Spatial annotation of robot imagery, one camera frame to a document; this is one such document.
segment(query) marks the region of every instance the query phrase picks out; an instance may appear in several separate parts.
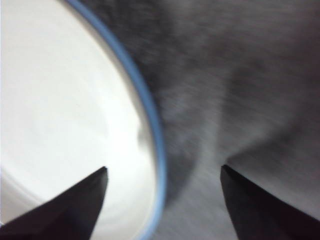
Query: gray fabric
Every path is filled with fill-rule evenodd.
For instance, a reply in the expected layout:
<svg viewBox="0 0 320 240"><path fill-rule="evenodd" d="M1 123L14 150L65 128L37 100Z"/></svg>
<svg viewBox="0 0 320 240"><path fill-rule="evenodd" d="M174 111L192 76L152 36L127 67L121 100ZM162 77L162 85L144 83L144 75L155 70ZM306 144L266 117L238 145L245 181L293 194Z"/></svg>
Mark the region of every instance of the gray fabric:
<svg viewBox="0 0 320 240"><path fill-rule="evenodd" d="M157 103L168 151L155 240L235 240L220 167L320 219L318 0L82 0Z"/></svg>

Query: white ceramic dish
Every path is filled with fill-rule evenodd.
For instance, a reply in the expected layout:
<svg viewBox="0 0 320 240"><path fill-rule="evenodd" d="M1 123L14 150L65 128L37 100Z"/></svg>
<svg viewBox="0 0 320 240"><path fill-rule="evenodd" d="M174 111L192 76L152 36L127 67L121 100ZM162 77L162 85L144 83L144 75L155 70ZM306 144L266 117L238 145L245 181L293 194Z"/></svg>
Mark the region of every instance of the white ceramic dish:
<svg viewBox="0 0 320 240"><path fill-rule="evenodd" d="M109 184L91 239L147 239L166 169L140 74L78 1L2 0L1 222L101 166Z"/></svg>

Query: black pointed object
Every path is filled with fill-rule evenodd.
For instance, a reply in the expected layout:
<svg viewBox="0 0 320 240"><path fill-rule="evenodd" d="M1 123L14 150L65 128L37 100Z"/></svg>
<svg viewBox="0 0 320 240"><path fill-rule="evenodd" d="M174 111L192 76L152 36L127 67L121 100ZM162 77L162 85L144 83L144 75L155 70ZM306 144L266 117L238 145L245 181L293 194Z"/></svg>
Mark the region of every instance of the black pointed object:
<svg viewBox="0 0 320 240"><path fill-rule="evenodd" d="M227 165L220 180L240 240L320 240L320 222L279 200Z"/></svg>
<svg viewBox="0 0 320 240"><path fill-rule="evenodd" d="M0 240L89 240L108 184L105 167L0 227Z"/></svg>

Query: blue bowl rim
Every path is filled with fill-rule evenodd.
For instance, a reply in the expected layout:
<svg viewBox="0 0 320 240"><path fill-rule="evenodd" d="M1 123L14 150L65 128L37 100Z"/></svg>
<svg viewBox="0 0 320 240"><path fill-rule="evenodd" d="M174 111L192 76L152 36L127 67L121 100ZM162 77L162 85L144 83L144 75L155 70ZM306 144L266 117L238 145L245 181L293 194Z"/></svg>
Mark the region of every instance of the blue bowl rim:
<svg viewBox="0 0 320 240"><path fill-rule="evenodd" d="M163 131L157 113L156 105L142 75L138 71L138 68L136 67L135 63L133 62L125 48L116 38L116 36L83 3L79 2L78 0L65 1L70 6L72 6L78 13L80 13L93 26L93 28L96 29L96 31L100 34L103 40L113 50L114 54L117 56L122 66L126 70L127 74L129 75L130 79L132 80L132 83L138 93L138 96L140 97L147 118L149 120L151 132L155 143L156 153L156 200L151 220L148 222L147 227L136 238L137 240L147 240L155 231L161 218L165 205L167 186L166 151L163 138Z"/></svg>

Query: white bowl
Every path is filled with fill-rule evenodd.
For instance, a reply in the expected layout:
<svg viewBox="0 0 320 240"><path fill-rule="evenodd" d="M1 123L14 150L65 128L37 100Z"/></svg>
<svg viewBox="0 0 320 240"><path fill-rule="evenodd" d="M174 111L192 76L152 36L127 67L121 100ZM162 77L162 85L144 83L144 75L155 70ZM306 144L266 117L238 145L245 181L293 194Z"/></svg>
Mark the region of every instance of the white bowl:
<svg viewBox="0 0 320 240"><path fill-rule="evenodd" d="M67 2L1 1L1 222L106 166L91 239L146 239L165 196L155 107L116 38Z"/></svg>

